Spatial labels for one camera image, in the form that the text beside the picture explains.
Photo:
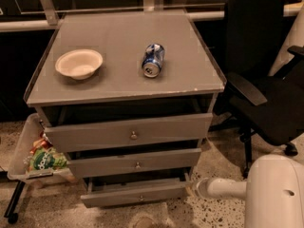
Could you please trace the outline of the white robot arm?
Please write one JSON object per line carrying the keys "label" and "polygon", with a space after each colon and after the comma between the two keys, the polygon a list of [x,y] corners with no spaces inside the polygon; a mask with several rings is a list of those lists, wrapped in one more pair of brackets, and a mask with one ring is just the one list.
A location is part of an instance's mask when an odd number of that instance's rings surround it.
{"label": "white robot arm", "polygon": [[304,228],[304,165],[280,155],[258,158],[247,180],[196,180],[198,198],[245,201],[245,228]]}

